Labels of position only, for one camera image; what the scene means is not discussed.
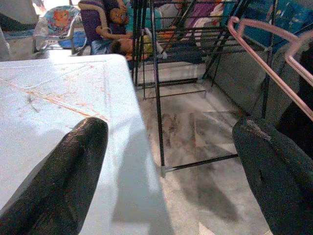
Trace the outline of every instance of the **tiled floor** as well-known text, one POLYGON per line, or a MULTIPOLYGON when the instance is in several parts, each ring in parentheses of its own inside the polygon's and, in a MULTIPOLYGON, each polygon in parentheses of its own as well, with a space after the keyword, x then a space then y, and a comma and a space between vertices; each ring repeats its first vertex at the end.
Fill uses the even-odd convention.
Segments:
MULTIPOLYGON (((31 54, 31 39, 9 41, 13 60, 58 59, 70 50, 48 50, 31 54)), ((83 55, 89 54, 86 48, 83 55)), ((161 88, 161 94, 199 89, 204 92, 164 97, 161 100, 163 136, 167 165, 225 156, 236 152, 232 126, 240 116, 236 105, 216 86, 179 85, 161 88)), ((153 156, 160 166, 156 101, 143 99, 136 91, 146 123, 153 156)), ((148 89, 146 96, 153 97, 148 89)), ((238 159, 167 173, 161 178, 165 200, 177 235, 270 235, 238 159)))

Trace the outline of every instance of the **white plastic table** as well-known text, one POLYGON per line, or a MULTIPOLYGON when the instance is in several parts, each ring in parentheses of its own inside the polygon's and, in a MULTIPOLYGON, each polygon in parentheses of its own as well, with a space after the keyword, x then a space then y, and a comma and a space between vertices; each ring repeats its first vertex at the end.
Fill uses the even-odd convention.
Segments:
POLYGON ((0 208, 85 117, 109 142, 81 235, 172 233, 128 66, 119 55, 0 63, 0 208))

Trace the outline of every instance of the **floor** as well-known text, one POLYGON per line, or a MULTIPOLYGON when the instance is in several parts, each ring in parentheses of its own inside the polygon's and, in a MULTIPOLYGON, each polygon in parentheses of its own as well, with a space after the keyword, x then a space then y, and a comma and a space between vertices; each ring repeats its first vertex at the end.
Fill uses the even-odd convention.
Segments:
MULTIPOLYGON (((31 54, 31 39, 9 41, 13 60, 58 59, 70 50, 31 54)), ((83 55, 88 55, 87 47, 83 55)), ((161 95, 202 90, 161 100, 167 165, 180 165, 236 153, 231 130, 241 112, 209 82, 161 88, 161 95)), ((136 91, 156 166, 160 166, 154 90, 136 91)), ((161 178, 177 235, 271 235, 251 193, 239 159, 170 172, 161 178)))

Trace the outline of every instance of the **pink hanger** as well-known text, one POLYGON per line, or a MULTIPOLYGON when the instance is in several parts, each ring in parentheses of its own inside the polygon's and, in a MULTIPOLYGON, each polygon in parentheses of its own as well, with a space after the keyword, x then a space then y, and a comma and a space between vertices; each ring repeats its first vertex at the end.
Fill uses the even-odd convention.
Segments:
POLYGON ((274 25, 250 20, 242 19, 238 17, 231 17, 228 22, 228 30, 234 36, 234 38, 242 45, 242 47, 254 58, 254 60, 269 74, 269 76, 277 83, 277 85, 301 108, 301 110, 313 121, 313 111, 307 106, 307 104, 267 65, 267 63, 244 41, 242 35, 245 30, 245 26, 251 26, 263 29, 286 39, 291 43, 290 48, 285 53, 285 60, 287 63, 297 71, 312 87, 313 87, 313 75, 310 74, 302 65, 300 65, 295 59, 294 55, 300 49, 301 45, 308 39, 313 38, 313 30, 304 33, 302 36, 296 35, 276 27, 274 25), (234 23, 240 23, 238 31, 234 28, 234 23))

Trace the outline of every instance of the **marble floor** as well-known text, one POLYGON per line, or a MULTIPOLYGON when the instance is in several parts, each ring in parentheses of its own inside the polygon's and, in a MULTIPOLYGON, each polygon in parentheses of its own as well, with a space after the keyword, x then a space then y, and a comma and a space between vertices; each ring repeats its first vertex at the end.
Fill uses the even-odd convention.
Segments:
MULTIPOLYGON (((31 54, 31 39, 9 41, 13 60, 58 59, 70 50, 55 48, 31 54)), ((87 47, 83 55, 88 55, 87 47)), ((161 99, 166 165, 236 153, 232 126, 241 112, 217 87, 188 84, 162 87, 161 95, 207 90, 161 99)), ((154 89, 136 90, 156 166, 160 166, 154 89)), ((270 235, 268 225, 249 189, 238 159, 224 160, 166 174, 161 178, 176 235, 270 235)))

